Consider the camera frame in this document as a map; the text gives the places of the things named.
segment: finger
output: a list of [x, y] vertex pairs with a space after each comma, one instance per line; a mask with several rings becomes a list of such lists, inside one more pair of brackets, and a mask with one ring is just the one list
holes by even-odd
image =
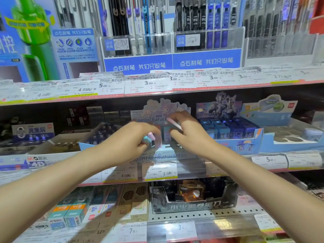
[[186, 136], [181, 134], [178, 130], [171, 129], [170, 134], [179, 144], [184, 143]]
[[148, 146], [149, 146], [148, 143], [141, 142], [137, 148], [139, 155], [141, 155], [148, 148]]
[[188, 112], [182, 111], [182, 112], [175, 112], [171, 114], [170, 118], [172, 118], [175, 122], [182, 123], [184, 120], [188, 120], [192, 118], [192, 116]]
[[155, 125], [149, 124], [149, 123], [139, 123], [142, 126], [143, 130], [143, 137], [148, 135], [149, 132], [152, 132], [156, 135], [161, 135], [161, 131], [158, 127]]

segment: blue pen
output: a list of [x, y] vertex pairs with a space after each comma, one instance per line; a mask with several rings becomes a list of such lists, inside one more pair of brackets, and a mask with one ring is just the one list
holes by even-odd
[[[150, 19], [148, 17], [148, 0], [143, 0], [143, 19], [144, 19], [144, 30], [145, 34], [150, 34]], [[152, 48], [151, 48], [151, 38], [149, 36], [146, 36], [146, 53], [151, 54]]]
[[[215, 23], [214, 28], [220, 29], [221, 28], [221, 8], [222, 8], [222, 0], [215, 0]], [[219, 48], [221, 40], [221, 32], [215, 32], [215, 39], [214, 39], [214, 48]]]
[[[223, 28], [227, 29], [229, 26], [229, 15], [231, 10], [231, 0], [224, 0], [223, 1]], [[228, 31], [222, 32], [222, 48], [227, 47], [227, 37], [228, 37]]]
[[[214, 23], [214, 0], [208, 0], [208, 11], [207, 11], [207, 30], [213, 29]], [[207, 32], [207, 48], [213, 48], [213, 33]]]

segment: forearm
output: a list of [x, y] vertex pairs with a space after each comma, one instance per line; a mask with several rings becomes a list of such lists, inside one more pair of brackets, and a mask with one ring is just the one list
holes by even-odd
[[227, 147], [216, 143], [210, 150], [205, 158], [248, 192], [297, 243], [323, 242], [324, 203]]
[[0, 187], [0, 242], [13, 241], [78, 184], [101, 171], [103, 167], [96, 166], [94, 160], [100, 158], [95, 148], [89, 148]]

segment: pink eraser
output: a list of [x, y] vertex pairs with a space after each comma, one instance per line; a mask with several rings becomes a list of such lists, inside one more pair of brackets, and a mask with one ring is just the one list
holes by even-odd
[[167, 117], [167, 120], [168, 120], [171, 124], [173, 124], [174, 126], [176, 126], [179, 130], [182, 131], [181, 126], [180, 126], [176, 121], [174, 121], [173, 119], [171, 119], [171, 118], [169, 118], [169, 117]]
[[148, 133], [147, 135], [152, 141], [155, 141], [155, 137], [152, 132]]

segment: hand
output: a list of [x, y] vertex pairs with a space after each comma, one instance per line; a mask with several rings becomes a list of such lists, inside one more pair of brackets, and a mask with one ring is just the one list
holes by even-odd
[[171, 136], [187, 151], [206, 157], [206, 154], [215, 147], [215, 140], [207, 134], [201, 124], [188, 112], [175, 112], [171, 114], [170, 118], [180, 122], [183, 130], [183, 134], [181, 134], [178, 129], [171, 129]]
[[100, 158], [103, 169], [122, 165], [138, 158], [148, 148], [148, 144], [142, 143], [142, 139], [149, 132], [161, 135], [161, 131], [154, 125], [130, 122], [95, 146], [96, 155], [103, 154]]

